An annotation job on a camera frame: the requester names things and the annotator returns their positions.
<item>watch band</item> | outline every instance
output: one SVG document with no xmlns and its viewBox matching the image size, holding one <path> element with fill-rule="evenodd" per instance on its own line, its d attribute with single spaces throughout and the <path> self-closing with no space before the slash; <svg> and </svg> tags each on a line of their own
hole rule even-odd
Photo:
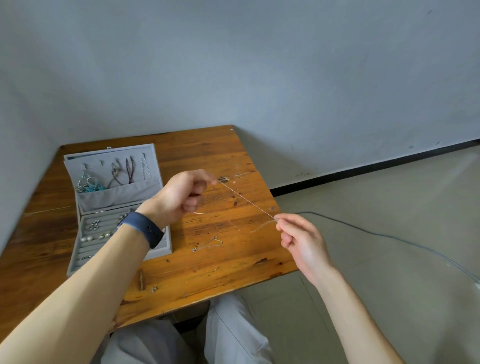
<svg viewBox="0 0 480 364">
<path fill-rule="evenodd" d="M 130 225 L 141 232 L 150 244 L 150 249 L 154 249 L 163 238 L 163 231 L 147 216 L 138 212 L 128 214 L 120 225 L 118 225 L 117 229 L 122 226 L 122 224 Z"/>
</svg>

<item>person's left hand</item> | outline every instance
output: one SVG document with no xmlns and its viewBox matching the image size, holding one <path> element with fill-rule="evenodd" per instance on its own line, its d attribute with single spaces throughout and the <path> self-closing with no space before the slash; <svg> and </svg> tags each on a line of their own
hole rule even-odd
<svg viewBox="0 0 480 364">
<path fill-rule="evenodd" d="M 187 212 L 195 212 L 203 203 L 202 193 L 209 184 L 216 184 L 214 175 L 205 170 L 190 170 L 173 176 L 162 190 L 137 209 L 160 229 L 180 220 Z"/>
</svg>

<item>leg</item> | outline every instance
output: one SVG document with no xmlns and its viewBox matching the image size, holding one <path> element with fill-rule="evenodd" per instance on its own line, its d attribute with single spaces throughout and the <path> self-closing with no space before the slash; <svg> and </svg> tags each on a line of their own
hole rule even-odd
<svg viewBox="0 0 480 364">
<path fill-rule="evenodd" d="M 211 300 L 205 358 L 209 364 L 273 363 L 268 339 L 254 325 L 243 298 L 226 294 Z"/>
<path fill-rule="evenodd" d="M 170 321 L 148 320 L 115 332 L 102 364 L 195 363 L 189 346 Z"/>
</svg>

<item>power cord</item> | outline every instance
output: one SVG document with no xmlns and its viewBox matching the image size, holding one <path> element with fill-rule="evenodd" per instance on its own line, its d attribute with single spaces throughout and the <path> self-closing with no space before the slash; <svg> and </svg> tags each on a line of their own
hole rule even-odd
<svg viewBox="0 0 480 364">
<path fill-rule="evenodd" d="M 384 237 L 384 238 L 394 239 L 394 240 L 397 240 L 397 241 L 399 241 L 399 242 L 402 242 L 402 243 L 405 243 L 405 244 L 408 244 L 408 245 L 412 245 L 412 246 L 415 246 L 415 247 L 417 247 L 417 248 L 426 250 L 427 252 L 433 253 L 433 254 L 439 256 L 440 258 L 446 260 L 447 262 L 453 264 L 454 266 L 456 266 L 458 269 L 460 269 L 462 272 L 464 272 L 464 273 L 467 274 L 470 278 L 472 278 L 473 281 L 475 282 L 476 286 L 480 289 L 480 279 L 478 279 L 473 273 L 470 273 L 466 268 L 463 268 L 463 267 L 462 267 L 460 264 L 458 264 L 457 262 L 454 262 L 454 261 L 453 261 L 452 259 L 450 259 L 449 257 L 443 255 L 442 253 L 439 253 L 439 252 L 436 251 L 436 250 L 433 250 L 432 248 L 429 248 L 429 247 L 426 247 L 426 246 L 423 246 L 423 245 L 420 245 L 420 244 L 416 244 L 416 243 L 413 243 L 413 242 L 409 242 L 408 240 L 400 239 L 400 238 L 398 238 L 398 237 L 396 237 L 396 236 L 393 236 L 393 235 L 379 234 L 379 233 L 377 233 L 377 232 L 373 232 L 373 231 L 369 231 L 369 230 L 366 230 L 366 229 L 363 229 L 363 228 L 359 228 L 358 226 L 349 224 L 348 222 L 344 222 L 344 221 L 342 221 L 342 220 L 337 220 L 336 218 L 330 218 L 330 217 L 328 217 L 328 216 L 319 214 L 318 212 L 302 211 L 302 212 L 296 212 L 296 214 L 297 214 L 297 215 L 301 215 L 301 214 L 317 215 L 317 216 L 320 216 L 321 218 L 326 218 L 326 219 L 328 219 L 328 220 L 332 220 L 332 221 L 335 221 L 335 222 L 339 222 L 340 224 L 344 224 L 344 225 L 350 226 L 351 228 L 354 228 L 354 229 L 357 229 L 357 230 L 366 232 L 367 234 L 371 234 L 371 235 L 375 235 L 375 236 L 381 236 L 381 237 Z"/>
</svg>

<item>gray fabric pocket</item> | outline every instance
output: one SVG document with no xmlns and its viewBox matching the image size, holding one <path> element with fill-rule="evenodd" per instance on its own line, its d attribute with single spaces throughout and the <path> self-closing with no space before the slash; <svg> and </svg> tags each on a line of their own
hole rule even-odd
<svg viewBox="0 0 480 364">
<path fill-rule="evenodd" d="M 78 203 L 84 211 L 144 201 L 161 190 L 160 181 L 156 178 L 141 182 L 114 187 L 104 191 L 77 194 Z"/>
</svg>

